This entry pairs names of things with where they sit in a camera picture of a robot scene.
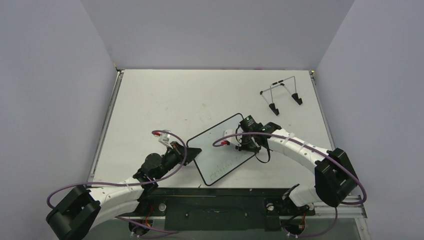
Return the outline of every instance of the gray wall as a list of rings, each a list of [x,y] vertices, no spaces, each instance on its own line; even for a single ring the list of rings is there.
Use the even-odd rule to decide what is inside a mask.
[[[424,2],[356,0],[316,69],[334,142],[368,190],[373,239],[423,239]]]
[[[116,70],[79,0],[1,1],[0,33],[1,239],[57,239],[46,197],[87,179]]]
[[[81,0],[121,69],[315,69],[354,0]]]

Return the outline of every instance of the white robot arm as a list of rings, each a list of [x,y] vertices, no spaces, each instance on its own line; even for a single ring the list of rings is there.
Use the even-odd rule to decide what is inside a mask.
[[[297,185],[287,192],[289,199],[297,207],[317,202],[337,207],[357,186],[355,180],[358,180],[358,177],[343,150],[337,148],[331,151],[317,147],[295,137],[294,133],[287,132],[273,122],[265,126],[256,123],[252,116],[241,121],[239,127],[243,133],[235,133],[236,130],[228,129],[224,137],[216,142],[226,139],[221,145],[233,144],[240,151],[255,153],[264,147],[269,151],[284,154],[315,175],[314,182],[308,185]],[[335,160],[339,166],[327,158]]]
[[[56,206],[51,206],[52,210],[46,217],[47,223],[60,240],[82,240],[89,230],[98,224],[134,212],[141,204],[141,199],[158,187],[156,181],[169,178],[202,151],[200,148],[184,147],[175,141],[170,142],[170,135],[176,135],[168,131],[158,130],[154,135],[166,146],[166,152],[162,155],[147,155],[141,167],[127,180],[119,183],[71,184],[50,194],[48,203],[54,193],[74,187]],[[177,165],[180,165],[177,170],[164,177]]]

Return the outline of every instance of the screw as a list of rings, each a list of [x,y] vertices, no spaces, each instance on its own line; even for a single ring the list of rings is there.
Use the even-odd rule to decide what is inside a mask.
[[[167,206],[164,203],[159,204],[159,211],[163,212],[167,209]]]

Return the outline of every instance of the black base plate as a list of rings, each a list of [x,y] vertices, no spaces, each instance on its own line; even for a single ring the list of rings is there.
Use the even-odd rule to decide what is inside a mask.
[[[282,201],[288,188],[158,188],[140,199],[128,216],[165,216],[165,229],[175,231],[223,231],[265,229],[280,231],[280,216],[293,216],[297,209]],[[165,211],[158,205],[166,204]],[[272,203],[274,209],[267,209]],[[308,216],[315,211],[306,212]]]

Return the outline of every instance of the white table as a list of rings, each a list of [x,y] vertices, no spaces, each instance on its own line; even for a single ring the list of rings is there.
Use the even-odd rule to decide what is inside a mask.
[[[298,105],[283,88],[273,90],[280,115],[260,96],[273,82],[296,77]],[[293,80],[286,86],[294,92]],[[270,99],[270,92],[264,93]],[[311,144],[331,149],[330,138],[308,71],[288,70],[125,70],[98,158],[94,181],[120,182],[132,176],[150,153],[165,147],[152,130],[167,129],[188,140],[241,113],[257,122],[274,122]],[[267,159],[266,151],[258,157]],[[290,188],[314,176],[280,153],[267,164],[251,158],[212,188]],[[207,188],[194,165],[161,181],[159,187]]]

